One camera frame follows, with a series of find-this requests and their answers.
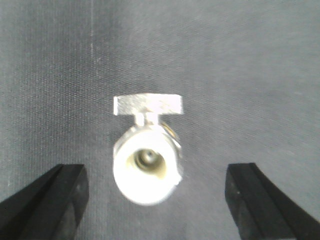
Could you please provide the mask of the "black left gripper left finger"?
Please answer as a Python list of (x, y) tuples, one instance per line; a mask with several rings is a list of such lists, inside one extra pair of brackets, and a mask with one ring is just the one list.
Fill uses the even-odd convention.
[(58, 164), (0, 203), (2, 240), (73, 240), (89, 201), (83, 164)]

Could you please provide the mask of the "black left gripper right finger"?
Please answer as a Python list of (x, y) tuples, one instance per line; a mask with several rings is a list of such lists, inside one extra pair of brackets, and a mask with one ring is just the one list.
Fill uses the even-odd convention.
[(242, 240), (318, 240), (320, 223), (255, 163), (229, 164), (225, 200)]

